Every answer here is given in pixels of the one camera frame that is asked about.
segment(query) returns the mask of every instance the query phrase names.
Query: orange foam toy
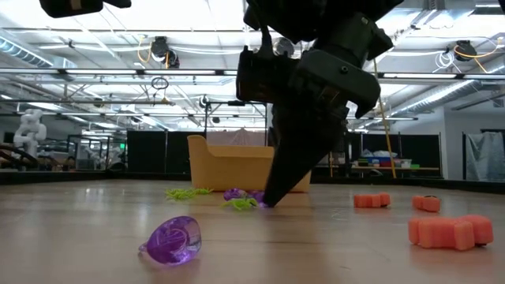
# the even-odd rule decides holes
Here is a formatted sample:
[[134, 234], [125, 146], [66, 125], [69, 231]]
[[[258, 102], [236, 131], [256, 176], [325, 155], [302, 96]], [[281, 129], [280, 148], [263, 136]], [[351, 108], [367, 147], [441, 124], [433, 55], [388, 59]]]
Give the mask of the orange foam toy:
[[388, 193], [379, 194], [356, 194], [354, 195], [355, 208], [379, 208], [391, 204], [391, 197]]
[[468, 250], [493, 241], [491, 221], [484, 216], [427, 217], [409, 221], [409, 240], [425, 249]]
[[440, 199], [435, 196], [414, 196], [412, 197], [412, 207], [428, 212], [440, 211]]

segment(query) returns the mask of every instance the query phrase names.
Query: wooden floor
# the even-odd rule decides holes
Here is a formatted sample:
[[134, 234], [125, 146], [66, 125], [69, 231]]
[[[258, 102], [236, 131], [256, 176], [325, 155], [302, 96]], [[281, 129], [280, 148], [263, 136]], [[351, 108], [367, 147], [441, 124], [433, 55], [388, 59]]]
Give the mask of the wooden floor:
[[[0, 283], [505, 283], [505, 196], [408, 187], [312, 185], [275, 209], [237, 213], [222, 195], [164, 200], [168, 181], [86, 181], [0, 187]], [[389, 209], [352, 207], [387, 191]], [[495, 242], [468, 252], [410, 245], [414, 194], [441, 215], [487, 215]], [[203, 244], [194, 261], [155, 268], [138, 246], [163, 221], [190, 215]]]

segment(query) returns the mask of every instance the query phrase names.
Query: white robot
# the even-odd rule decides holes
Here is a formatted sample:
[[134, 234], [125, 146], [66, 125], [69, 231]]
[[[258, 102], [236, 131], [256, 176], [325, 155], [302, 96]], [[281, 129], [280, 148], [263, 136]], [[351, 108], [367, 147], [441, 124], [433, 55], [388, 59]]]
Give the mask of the white robot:
[[40, 123], [43, 112], [41, 110], [26, 110], [21, 116], [21, 125], [14, 133], [14, 147], [22, 149], [37, 158], [39, 141], [45, 140], [47, 128]]

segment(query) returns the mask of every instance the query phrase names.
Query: ceiling light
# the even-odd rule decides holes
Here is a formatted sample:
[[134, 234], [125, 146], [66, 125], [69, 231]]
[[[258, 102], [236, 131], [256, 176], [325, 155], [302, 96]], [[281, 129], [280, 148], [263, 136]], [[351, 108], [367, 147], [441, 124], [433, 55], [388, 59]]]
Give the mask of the ceiling light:
[[62, 113], [63, 115], [79, 115], [79, 116], [100, 116], [100, 114], [92, 113]]
[[465, 79], [477, 79], [477, 80], [495, 80], [495, 79], [505, 79], [505, 75], [495, 75], [495, 74], [474, 74], [465, 75]]
[[135, 75], [136, 70], [132, 69], [66, 69], [68, 74], [97, 74], [97, 75]]
[[499, 4], [476, 4], [476, 8], [500, 8]]
[[74, 117], [74, 116], [69, 116], [70, 119], [73, 119], [74, 121], [82, 122], [82, 123], [88, 123], [87, 120], [84, 120], [82, 118]]
[[150, 117], [142, 117], [142, 121], [150, 126], [157, 126], [158, 123]]
[[96, 125], [100, 126], [100, 127], [103, 127], [103, 128], [108, 128], [108, 129], [116, 129], [116, 128], [120, 128], [119, 126], [117, 125], [114, 125], [112, 123], [105, 123], [105, 122], [95, 122]]
[[58, 74], [56, 69], [0, 68], [0, 73], [9, 74]]
[[[382, 118], [373, 118], [374, 120], [379, 120], [381, 121]], [[413, 121], [413, 120], [417, 120], [417, 118], [386, 118], [387, 121]]]
[[59, 106], [56, 106], [52, 103], [28, 103], [31, 106], [34, 107], [40, 107], [46, 110], [60, 110], [61, 108]]
[[349, 132], [368, 133], [367, 129], [349, 129]]
[[456, 74], [425, 74], [425, 73], [385, 73], [384, 78], [402, 79], [454, 79]]
[[140, 67], [142, 67], [142, 69], [145, 69], [144, 64], [142, 64], [142, 63], [140, 63], [140, 62], [135, 62], [135, 63], [133, 63], [133, 64], [134, 64], [135, 66], [140, 66]]
[[215, 75], [214, 70], [145, 70], [146, 75]]
[[133, 116], [135, 114], [105, 114], [105, 116]]

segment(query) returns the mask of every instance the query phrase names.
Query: green toy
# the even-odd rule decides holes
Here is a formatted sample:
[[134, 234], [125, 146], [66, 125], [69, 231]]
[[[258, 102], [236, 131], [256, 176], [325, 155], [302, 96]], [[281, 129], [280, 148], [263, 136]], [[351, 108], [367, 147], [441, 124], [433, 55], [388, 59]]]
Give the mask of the green toy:
[[165, 194], [168, 200], [176, 201], [190, 200], [196, 195], [193, 190], [187, 189], [167, 189]]
[[256, 201], [254, 198], [233, 198], [232, 200], [228, 200], [221, 206], [225, 207], [228, 205], [233, 205], [234, 208], [239, 211], [259, 206], [258, 201]]
[[193, 192], [197, 195], [208, 195], [211, 194], [214, 189], [193, 189]]
[[168, 200], [183, 201], [190, 200], [197, 195], [211, 194], [214, 189], [167, 189], [165, 191]]

